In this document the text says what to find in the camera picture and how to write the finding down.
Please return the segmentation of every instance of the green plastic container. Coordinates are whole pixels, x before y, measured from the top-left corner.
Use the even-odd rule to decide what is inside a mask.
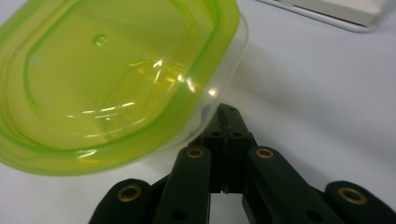
[[[190,141],[246,44],[234,0],[32,0],[0,28],[0,161],[80,175]]]

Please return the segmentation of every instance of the white object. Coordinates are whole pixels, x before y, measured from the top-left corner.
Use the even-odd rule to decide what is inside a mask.
[[[258,0],[349,31],[370,31],[396,1],[389,0]]]

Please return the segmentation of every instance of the brass screw hole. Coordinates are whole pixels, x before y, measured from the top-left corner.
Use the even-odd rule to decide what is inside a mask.
[[[266,148],[257,149],[256,154],[264,159],[271,159],[274,157],[274,152]]]
[[[340,188],[338,194],[347,202],[358,205],[367,204],[367,198],[359,191],[352,188]]]
[[[200,158],[204,156],[204,152],[199,148],[193,148],[187,151],[187,156],[191,158]]]
[[[131,184],[120,189],[117,197],[123,203],[128,203],[140,197],[141,194],[142,189],[136,184]]]

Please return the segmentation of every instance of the white table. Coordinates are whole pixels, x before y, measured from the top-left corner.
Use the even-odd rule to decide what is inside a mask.
[[[3,22],[24,0],[0,1]],[[239,0],[250,37],[223,102],[260,145],[279,150],[312,186],[348,180],[396,210],[396,13],[354,34],[254,0]],[[153,183],[177,150],[100,174],[28,175],[0,164],[0,220],[87,223],[126,178]],[[248,223],[238,195],[213,195],[211,223]]]

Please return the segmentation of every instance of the plastic container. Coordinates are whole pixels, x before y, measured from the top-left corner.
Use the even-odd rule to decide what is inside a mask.
[[[80,175],[190,141],[247,27],[230,0],[33,0],[0,28],[0,161]]]

